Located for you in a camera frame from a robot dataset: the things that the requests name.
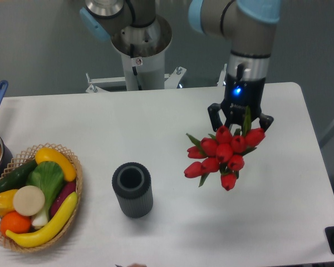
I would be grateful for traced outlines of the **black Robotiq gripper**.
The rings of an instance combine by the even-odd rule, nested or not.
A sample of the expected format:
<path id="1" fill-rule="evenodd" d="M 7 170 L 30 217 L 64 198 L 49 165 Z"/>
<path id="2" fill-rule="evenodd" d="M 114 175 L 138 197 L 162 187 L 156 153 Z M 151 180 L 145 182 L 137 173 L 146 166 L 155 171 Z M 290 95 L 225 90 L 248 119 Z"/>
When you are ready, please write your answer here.
<path id="1" fill-rule="evenodd" d="M 229 74 L 226 77 L 224 100 L 222 103 L 213 103 L 208 107 L 208 115 L 214 132 L 224 125 L 242 125 L 245 109 L 250 108 L 251 122 L 259 118 L 260 127 L 266 132 L 274 118 L 265 115 L 261 110 L 261 100 L 265 78 L 255 81 L 237 81 Z M 223 111 L 226 121 L 222 122 L 219 112 Z"/>

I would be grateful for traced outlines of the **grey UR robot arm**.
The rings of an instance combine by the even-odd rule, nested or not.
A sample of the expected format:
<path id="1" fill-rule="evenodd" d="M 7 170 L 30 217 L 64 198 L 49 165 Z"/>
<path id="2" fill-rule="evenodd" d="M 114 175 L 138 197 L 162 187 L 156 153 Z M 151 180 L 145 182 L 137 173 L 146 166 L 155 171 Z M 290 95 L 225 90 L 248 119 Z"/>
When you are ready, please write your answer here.
<path id="1" fill-rule="evenodd" d="M 208 108 L 213 130 L 222 125 L 245 125 L 246 112 L 264 130 L 272 124 L 273 118 L 261 110 L 261 100 L 280 7 L 280 1 L 191 2 L 191 27 L 232 43 L 224 99 Z M 80 17 L 96 38 L 111 41 L 121 55 L 129 91 L 166 87 L 165 51 L 172 31 L 167 20 L 157 14 L 155 1 L 86 1 Z M 220 112 L 226 117 L 224 123 Z"/>

